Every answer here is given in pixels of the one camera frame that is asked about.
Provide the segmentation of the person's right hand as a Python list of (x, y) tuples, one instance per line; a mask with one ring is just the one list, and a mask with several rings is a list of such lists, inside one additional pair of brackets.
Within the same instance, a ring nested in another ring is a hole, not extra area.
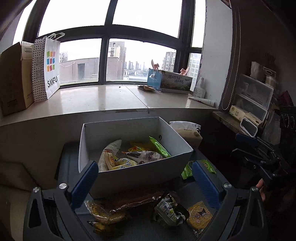
[(264, 189), (265, 189), (265, 183), (264, 183), (264, 180), (261, 178), (259, 180), (259, 182), (256, 184), (256, 187), (259, 189), (259, 192), (260, 192), (260, 195), (261, 195), (261, 198), (262, 198), (262, 201), (264, 202), (265, 199), (266, 199), (266, 195), (265, 195), (265, 192), (264, 192)]

